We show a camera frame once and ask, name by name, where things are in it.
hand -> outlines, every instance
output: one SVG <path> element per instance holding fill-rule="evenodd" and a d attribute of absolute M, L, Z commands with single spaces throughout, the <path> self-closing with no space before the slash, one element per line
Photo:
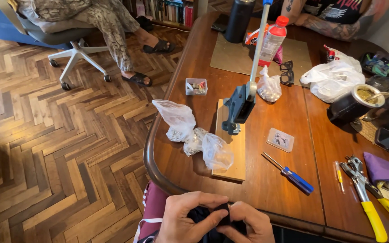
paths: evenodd
<path fill-rule="evenodd" d="M 298 16 L 298 19 L 295 21 L 294 25 L 296 26 L 302 26 L 304 22 L 307 20 L 307 18 L 311 17 L 312 15 L 309 13 L 302 13 L 300 16 Z"/>
<path fill-rule="evenodd" d="M 229 198 L 217 194 L 203 193 L 200 191 L 188 192 L 182 195 L 170 196 L 166 200 L 165 213 L 156 243 L 197 243 L 224 217 L 228 215 L 226 209 L 212 212 L 207 218 L 195 224 L 187 218 L 190 210 L 197 206 L 205 206 L 214 209 L 220 204 L 226 203 Z"/>
<path fill-rule="evenodd" d="M 232 226 L 217 227 L 217 231 L 225 234 L 235 243 L 274 243 L 273 227 L 268 215 L 259 212 L 245 202 L 235 202 L 229 208 L 230 220 L 244 220 L 247 225 L 247 236 Z"/>

yellow screwdriver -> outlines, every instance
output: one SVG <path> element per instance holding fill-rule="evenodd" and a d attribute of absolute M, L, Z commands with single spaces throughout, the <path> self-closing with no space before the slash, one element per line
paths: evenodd
<path fill-rule="evenodd" d="M 335 163 L 335 169 L 337 170 L 338 182 L 340 182 L 340 187 L 342 188 L 342 192 L 344 193 L 342 172 L 340 171 L 340 166 L 338 165 L 338 161 L 335 161 L 334 163 Z"/>

black eyeglasses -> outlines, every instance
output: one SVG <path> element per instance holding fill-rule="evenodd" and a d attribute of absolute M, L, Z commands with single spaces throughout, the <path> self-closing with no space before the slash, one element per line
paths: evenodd
<path fill-rule="evenodd" d="M 287 61 L 280 64 L 280 71 L 284 72 L 280 75 L 280 83 L 284 85 L 292 85 L 294 83 L 294 71 L 292 68 L 294 63 L 292 61 Z"/>

tattooed arm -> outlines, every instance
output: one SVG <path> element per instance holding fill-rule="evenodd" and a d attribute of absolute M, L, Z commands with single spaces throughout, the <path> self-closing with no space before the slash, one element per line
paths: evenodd
<path fill-rule="evenodd" d="M 289 18 L 289 23 L 293 24 L 301 14 L 301 10 L 307 0 L 284 0 L 281 8 L 281 15 Z"/>
<path fill-rule="evenodd" d="M 360 38 L 389 7 L 389 0 L 372 0 L 367 11 L 354 23 L 342 25 L 322 20 L 310 14 L 301 14 L 295 25 L 303 26 L 324 36 L 338 40 L 352 41 Z"/>

blue screwdriver handle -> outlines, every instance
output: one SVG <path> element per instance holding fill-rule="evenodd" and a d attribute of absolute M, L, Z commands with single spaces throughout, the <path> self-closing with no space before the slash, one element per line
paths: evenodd
<path fill-rule="evenodd" d="M 313 192 L 314 188 L 308 182 L 306 182 L 303 178 L 297 175 L 295 172 L 292 172 L 288 167 L 285 167 L 282 170 L 282 173 L 291 181 L 298 186 L 298 188 L 304 191 L 306 194 L 310 194 Z"/>

